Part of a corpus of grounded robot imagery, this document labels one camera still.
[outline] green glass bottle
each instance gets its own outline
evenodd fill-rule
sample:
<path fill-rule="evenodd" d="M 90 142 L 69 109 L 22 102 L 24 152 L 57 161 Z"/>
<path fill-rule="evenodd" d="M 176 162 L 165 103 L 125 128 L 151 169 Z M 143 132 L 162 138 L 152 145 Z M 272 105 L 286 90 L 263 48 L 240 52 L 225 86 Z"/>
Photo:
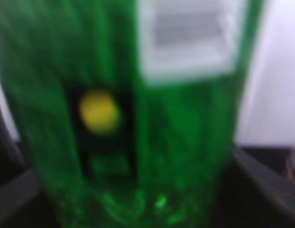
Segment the green glass bottle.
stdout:
<path fill-rule="evenodd" d="M 207 227 L 262 0 L 0 0 L 0 78 L 64 228 Z"/>

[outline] yellow circle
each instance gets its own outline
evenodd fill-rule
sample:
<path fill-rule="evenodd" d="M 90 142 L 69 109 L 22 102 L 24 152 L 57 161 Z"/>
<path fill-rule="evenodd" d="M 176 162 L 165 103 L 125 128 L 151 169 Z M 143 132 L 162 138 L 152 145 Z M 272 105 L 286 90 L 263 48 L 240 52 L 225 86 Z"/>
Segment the yellow circle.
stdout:
<path fill-rule="evenodd" d="M 119 109 L 111 93 L 91 91 L 80 101 L 80 114 L 85 126 L 94 133 L 108 134 L 119 124 Z"/>

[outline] bottle label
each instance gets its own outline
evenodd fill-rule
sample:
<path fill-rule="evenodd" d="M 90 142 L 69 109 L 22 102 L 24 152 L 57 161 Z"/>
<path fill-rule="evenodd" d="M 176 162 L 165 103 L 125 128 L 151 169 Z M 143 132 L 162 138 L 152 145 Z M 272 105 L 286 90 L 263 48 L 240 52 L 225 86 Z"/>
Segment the bottle label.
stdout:
<path fill-rule="evenodd" d="M 249 0 L 138 0 L 139 62 L 148 82 L 232 72 Z"/>

